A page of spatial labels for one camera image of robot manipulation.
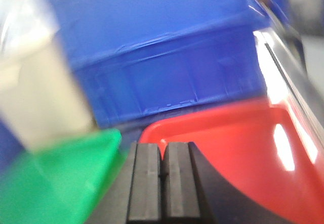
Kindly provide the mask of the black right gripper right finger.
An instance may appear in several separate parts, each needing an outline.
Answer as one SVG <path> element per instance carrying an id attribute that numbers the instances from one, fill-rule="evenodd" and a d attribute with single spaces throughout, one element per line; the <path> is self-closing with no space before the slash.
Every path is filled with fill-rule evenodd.
<path id="1" fill-rule="evenodd" d="M 164 223 L 289 223 L 243 194 L 206 159 L 195 143 L 169 143 Z"/>

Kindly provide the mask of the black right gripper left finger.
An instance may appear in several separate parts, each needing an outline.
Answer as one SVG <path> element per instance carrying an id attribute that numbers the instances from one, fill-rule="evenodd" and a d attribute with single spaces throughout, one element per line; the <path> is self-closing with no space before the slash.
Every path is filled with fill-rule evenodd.
<path id="1" fill-rule="evenodd" d="M 115 181 L 86 223 L 160 223 L 160 150 L 133 143 Z"/>

